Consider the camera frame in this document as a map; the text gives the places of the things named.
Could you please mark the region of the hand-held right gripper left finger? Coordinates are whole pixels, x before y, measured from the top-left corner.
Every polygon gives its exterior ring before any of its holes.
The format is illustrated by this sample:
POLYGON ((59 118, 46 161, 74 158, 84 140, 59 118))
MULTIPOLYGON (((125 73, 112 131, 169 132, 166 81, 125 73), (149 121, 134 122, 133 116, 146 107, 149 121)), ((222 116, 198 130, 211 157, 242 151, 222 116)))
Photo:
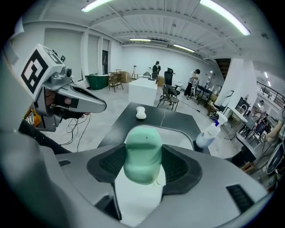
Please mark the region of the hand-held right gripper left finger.
POLYGON ((115 179, 125 162, 125 144, 56 156, 63 173, 93 208, 122 220, 115 179))

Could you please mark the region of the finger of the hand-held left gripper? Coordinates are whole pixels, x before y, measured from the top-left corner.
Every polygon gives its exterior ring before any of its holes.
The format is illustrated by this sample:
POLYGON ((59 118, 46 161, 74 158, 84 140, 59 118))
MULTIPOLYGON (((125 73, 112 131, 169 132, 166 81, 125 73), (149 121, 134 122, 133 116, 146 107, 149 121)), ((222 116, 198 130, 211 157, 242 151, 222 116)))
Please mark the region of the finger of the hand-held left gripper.
POLYGON ((85 88, 78 85, 66 85, 56 91, 63 96, 63 102, 56 102, 55 107, 61 107, 72 112, 103 112, 107 108, 104 100, 96 97, 85 88))

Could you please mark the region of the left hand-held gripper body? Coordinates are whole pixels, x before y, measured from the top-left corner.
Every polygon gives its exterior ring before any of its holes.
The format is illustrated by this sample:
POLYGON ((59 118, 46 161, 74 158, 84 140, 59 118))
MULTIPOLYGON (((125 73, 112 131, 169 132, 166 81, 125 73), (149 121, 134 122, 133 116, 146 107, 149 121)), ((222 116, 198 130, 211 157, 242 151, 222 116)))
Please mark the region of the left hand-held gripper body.
POLYGON ((21 82, 33 99, 32 108, 39 115, 36 128, 41 131, 55 131, 62 118, 47 105, 47 91, 58 91, 72 82, 72 70, 64 59, 41 44, 37 44, 21 72, 21 82))

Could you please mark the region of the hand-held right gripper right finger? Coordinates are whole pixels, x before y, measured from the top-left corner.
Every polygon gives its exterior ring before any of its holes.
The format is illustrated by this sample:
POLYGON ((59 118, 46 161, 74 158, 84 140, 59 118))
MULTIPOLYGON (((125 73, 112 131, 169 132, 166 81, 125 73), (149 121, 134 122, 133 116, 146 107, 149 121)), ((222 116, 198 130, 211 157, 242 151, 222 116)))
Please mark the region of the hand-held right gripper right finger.
POLYGON ((267 204, 267 191, 231 162, 163 145, 166 185, 144 228, 242 228, 267 204))

